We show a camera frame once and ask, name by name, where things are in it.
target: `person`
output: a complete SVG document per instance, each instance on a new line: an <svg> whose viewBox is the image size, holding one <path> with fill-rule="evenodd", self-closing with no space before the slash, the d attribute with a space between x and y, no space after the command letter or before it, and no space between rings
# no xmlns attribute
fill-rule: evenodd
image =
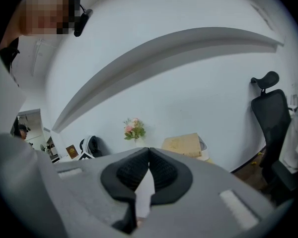
<svg viewBox="0 0 298 238"><path fill-rule="evenodd" d="M21 0L0 34L0 57L12 78L12 62L20 53L19 37L68 33L79 20L79 5L80 0ZM22 138L17 118L11 134Z"/></svg>
<svg viewBox="0 0 298 238"><path fill-rule="evenodd" d="M279 161L292 174L298 171L298 110L288 127Z"/></svg>
<svg viewBox="0 0 298 238"><path fill-rule="evenodd" d="M29 132L30 128L27 127L27 126L25 126L25 125L23 125L23 124L19 124L18 127L19 127L21 138L23 140L25 140L26 139L26 136L28 135L28 132Z"/></svg>

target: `white cloth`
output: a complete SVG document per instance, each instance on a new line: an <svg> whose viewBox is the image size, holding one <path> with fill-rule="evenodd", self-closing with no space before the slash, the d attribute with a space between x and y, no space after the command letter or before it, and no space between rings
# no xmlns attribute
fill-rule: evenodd
<svg viewBox="0 0 298 238"><path fill-rule="evenodd" d="M291 173L298 171L298 110L287 130L279 161L282 162Z"/></svg>
<svg viewBox="0 0 298 238"><path fill-rule="evenodd" d="M90 155L92 155L92 153L91 153L90 148L88 147L88 143L89 143L91 138L92 138L92 136L88 136L87 138L85 138L84 142L83 142L83 145L82 145L83 151L90 154Z"/></svg>

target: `grey object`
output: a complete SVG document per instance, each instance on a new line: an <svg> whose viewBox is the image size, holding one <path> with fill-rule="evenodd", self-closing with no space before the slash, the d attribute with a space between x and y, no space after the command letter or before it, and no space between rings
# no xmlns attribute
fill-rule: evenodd
<svg viewBox="0 0 298 238"><path fill-rule="evenodd" d="M47 131L47 132L51 132L49 129L47 129L46 127L43 127L43 130Z"/></svg>
<svg viewBox="0 0 298 238"><path fill-rule="evenodd" d="M109 196L100 175L109 164L139 149L53 165L48 156L22 140L0 135L0 194L14 215L40 237L238 236L243 229L219 197L225 190L234 191L260 221L258 225L264 223L268 229L274 226L267 218L274 212L270 202L229 172L157 149L190 169L190 189L173 204L152 206L146 221L130 236L114 229L111 226L124 218L128 205ZM282 216L275 214L274 219ZM258 225L248 232L254 232Z"/></svg>
<svg viewBox="0 0 298 238"><path fill-rule="evenodd" d="M290 173L285 165L279 160L272 165L272 170L278 178L278 181L275 182L277 185L278 182L281 182L289 192L293 192L298 189L298 172L294 174Z"/></svg>

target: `floor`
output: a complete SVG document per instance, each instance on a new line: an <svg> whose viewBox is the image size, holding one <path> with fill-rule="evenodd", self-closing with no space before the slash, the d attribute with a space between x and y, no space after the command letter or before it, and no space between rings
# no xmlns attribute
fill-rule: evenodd
<svg viewBox="0 0 298 238"><path fill-rule="evenodd" d="M236 177L256 190L261 190L267 185L262 177L262 168L259 166L262 157L262 154L257 155L251 162L234 172Z"/></svg>

